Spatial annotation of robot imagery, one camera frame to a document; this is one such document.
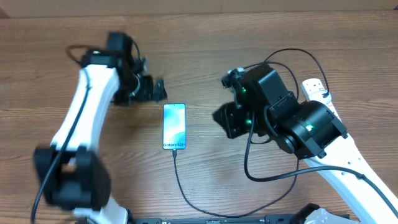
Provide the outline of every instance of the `phone screen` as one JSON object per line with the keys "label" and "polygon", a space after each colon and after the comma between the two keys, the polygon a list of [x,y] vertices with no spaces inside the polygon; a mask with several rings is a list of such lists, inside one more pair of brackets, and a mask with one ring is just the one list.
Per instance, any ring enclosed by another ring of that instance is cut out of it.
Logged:
{"label": "phone screen", "polygon": [[185,149],[185,104],[170,103],[163,107],[163,149]]}

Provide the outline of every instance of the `white power strip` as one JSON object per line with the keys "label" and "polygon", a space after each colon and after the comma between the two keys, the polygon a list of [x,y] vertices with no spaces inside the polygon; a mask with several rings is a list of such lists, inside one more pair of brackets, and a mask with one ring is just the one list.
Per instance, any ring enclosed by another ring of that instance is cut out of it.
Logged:
{"label": "white power strip", "polygon": [[305,99],[307,101],[315,100],[323,103],[341,121],[335,106],[333,106],[333,103],[331,102],[331,94],[329,93],[326,98],[323,97],[323,94],[327,91],[325,90],[325,87],[323,87],[321,80],[318,78],[310,78],[305,80],[301,84],[301,89],[304,92]]}

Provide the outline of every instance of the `green light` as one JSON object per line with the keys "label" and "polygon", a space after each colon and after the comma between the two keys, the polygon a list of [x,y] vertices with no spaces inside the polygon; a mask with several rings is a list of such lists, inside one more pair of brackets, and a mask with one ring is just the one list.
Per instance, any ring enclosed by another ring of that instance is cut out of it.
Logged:
{"label": "green light", "polygon": [[311,131],[313,128],[314,127],[311,124],[309,124],[309,125],[307,125],[307,127],[305,127],[305,129],[307,129],[308,131]]}

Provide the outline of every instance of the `wall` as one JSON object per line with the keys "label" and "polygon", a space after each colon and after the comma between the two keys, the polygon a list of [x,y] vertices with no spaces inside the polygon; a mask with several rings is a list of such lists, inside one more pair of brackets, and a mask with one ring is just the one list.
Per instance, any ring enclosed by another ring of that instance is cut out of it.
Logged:
{"label": "wall", "polygon": [[390,10],[397,5],[397,0],[0,0],[0,17]]}

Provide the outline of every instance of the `phone wallpaper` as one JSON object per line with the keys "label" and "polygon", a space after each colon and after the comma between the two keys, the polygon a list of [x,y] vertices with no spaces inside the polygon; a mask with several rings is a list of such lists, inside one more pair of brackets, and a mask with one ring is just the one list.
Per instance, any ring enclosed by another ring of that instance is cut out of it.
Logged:
{"label": "phone wallpaper", "polygon": [[163,113],[163,148],[185,149],[185,105],[164,105]]}

